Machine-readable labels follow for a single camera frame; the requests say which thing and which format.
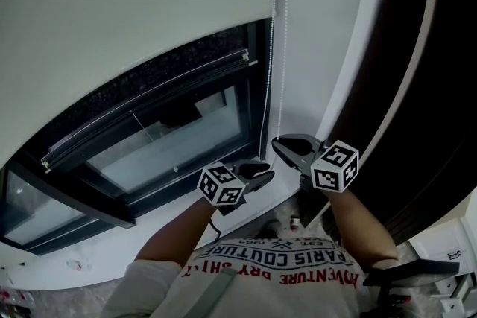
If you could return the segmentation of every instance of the sleeve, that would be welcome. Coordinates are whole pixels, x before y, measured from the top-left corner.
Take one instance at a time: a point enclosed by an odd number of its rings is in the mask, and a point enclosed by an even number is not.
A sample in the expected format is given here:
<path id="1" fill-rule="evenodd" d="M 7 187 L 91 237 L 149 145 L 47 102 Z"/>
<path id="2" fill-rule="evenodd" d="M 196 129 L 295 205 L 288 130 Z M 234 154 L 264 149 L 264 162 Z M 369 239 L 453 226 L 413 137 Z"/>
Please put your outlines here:
<path id="1" fill-rule="evenodd" d="M 181 269 L 171 261 L 134 261 L 104 306 L 101 318 L 149 317 Z"/>

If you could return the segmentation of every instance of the floor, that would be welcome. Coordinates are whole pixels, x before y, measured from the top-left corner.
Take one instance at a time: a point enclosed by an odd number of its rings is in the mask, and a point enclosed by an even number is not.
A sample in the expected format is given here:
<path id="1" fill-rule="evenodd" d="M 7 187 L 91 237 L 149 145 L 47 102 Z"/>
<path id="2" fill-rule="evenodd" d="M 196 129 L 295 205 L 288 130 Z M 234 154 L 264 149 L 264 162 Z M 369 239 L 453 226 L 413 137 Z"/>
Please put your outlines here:
<path id="1" fill-rule="evenodd" d="M 246 226 L 234 231 L 227 238 L 253 237 L 271 219 L 276 218 L 282 223 L 280 237 L 317 236 L 324 234 L 319 219 L 312 222 L 306 229 L 300 227 L 298 232 L 289 229 L 290 216 L 297 212 L 297 201 L 294 198 L 287 200 L 274 210 L 262 215 Z M 410 262 L 417 258 L 409 243 L 398 246 L 401 262 Z M 33 318 L 93 318 L 99 317 L 101 309 L 119 280 L 96 284 L 88 287 L 79 287 L 68 290 L 48 292 L 33 292 L 36 302 Z M 414 310 L 409 311 L 407 317 L 438 318 L 440 304 L 430 297 L 435 292 L 434 285 L 419 287 L 412 290 Z"/>

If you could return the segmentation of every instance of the window glass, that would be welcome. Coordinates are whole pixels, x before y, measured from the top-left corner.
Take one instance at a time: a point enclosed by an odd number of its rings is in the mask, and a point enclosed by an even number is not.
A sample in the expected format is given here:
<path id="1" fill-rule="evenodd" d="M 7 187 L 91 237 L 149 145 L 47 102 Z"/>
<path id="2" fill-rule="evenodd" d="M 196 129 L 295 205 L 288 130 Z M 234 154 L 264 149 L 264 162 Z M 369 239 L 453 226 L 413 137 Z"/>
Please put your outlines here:
<path id="1" fill-rule="evenodd" d="M 92 157 L 89 165 L 132 193 L 243 133 L 234 86 L 169 114 L 141 125 L 141 131 Z"/>
<path id="2" fill-rule="evenodd" d="M 5 237 L 26 244 L 79 217 L 79 211 L 51 199 L 12 171 L 7 178 L 7 229 Z"/>

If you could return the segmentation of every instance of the window frame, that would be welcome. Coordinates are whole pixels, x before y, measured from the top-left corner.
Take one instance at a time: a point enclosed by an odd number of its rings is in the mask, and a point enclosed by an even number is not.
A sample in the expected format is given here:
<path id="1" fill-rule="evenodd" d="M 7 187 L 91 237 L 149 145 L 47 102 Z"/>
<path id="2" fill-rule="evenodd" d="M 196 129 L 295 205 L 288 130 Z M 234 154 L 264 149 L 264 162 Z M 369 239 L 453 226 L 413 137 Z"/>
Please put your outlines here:
<path id="1" fill-rule="evenodd" d="M 2 235 L 0 235 L 0 242 L 37 255 L 44 255 L 116 226 L 128 229 L 136 225 L 137 217 L 193 191 L 204 165 L 217 160 L 233 162 L 237 159 L 257 157 L 260 139 L 262 143 L 265 143 L 267 139 L 266 131 L 260 136 L 260 130 L 262 123 L 268 122 L 269 101 L 265 108 L 265 90 L 269 80 L 270 24 L 270 19 L 266 19 L 247 25 L 247 49 L 203 64 L 197 71 L 193 70 L 180 75 L 179 78 L 167 81 L 166 86 L 164 84 L 156 86 L 133 100 L 127 100 L 115 107 L 113 112 L 107 112 L 107 117 L 98 116 L 100 123 L 95 122 L 94 128 L 92 126 L 86 129 L 80 128 L 80 133 L 75 134 L 74 139 L 69 139 L 69 143 L 63 147 L 64 150 L 57 149 L 57 160 L 52 161 L 52 166 L 48 170 L 45 170 L 38 159 L 29 154 L 25 149 L 26 145 L 20 149 L 6 164 L 7 171 L 14 172 L 39 191 L 83 212 L 85 216 L 23 245 L 8 240 Z M 129 110 L 134 109 L 140 115 L 141 113 L 147 115 L 147 113 L 154 113 L 157 108 L 166 107 L 167 104 L 170 105 L 179 100 L 193 100 L 193 93 L 196 97 L 215 94 L 231 86 L 235 86 L 236 92 L 241 94 L 240 99 L 237 98 L 238 105 L 246 108 L 248 120 L 244 121 L 240 118 L 240 121 L 247 125 L 242 126 L 242 131 L 245 127 L 247 128 L 247 136 L 228 142 L 219 150 L 201 156 L 199 162 L 194 163 L 179 177 L 167 179 L 165 182 L 162 182 L 161 177 L 162 184 L 159 181 L 151 182 L 140 194 L 131 194 L 134 196 L 120 200 L 109 195 L 114 193 L 114 188 L 105 190 L 108 182 L 98 186 L 89 176 L 78 173 L 77 169 L 81 171 L 81 166 L 83 170 L 84 167 L 89 167 L 84 164 L 86 160 L 81 161 L 81 158 L 92 157 L 94 156 L 92 154 L 98 151 L 98 147 L 92 149 L 95 142 L 109 136 L 106 147 L 108 148 L 114 144 L 111 142 L 121 141 L 124 136 L 131 135 L 129 132 L 136 129 L 136 127 L 131 129 L 131 125 L 128 126 L 130 121 L 128 121 L 127 112 Z"/>

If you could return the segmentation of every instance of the white roller blind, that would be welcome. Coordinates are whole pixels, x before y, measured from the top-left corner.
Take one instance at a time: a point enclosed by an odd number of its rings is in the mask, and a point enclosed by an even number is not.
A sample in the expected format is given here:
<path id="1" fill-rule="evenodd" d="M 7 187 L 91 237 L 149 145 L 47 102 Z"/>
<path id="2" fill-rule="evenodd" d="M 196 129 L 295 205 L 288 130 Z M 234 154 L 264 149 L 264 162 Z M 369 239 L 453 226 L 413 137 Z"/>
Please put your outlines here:
<path id="1" fill-rule="evenodd" d="M 0 0 L 0 166 L 88 92 L 271 0 Z"/>

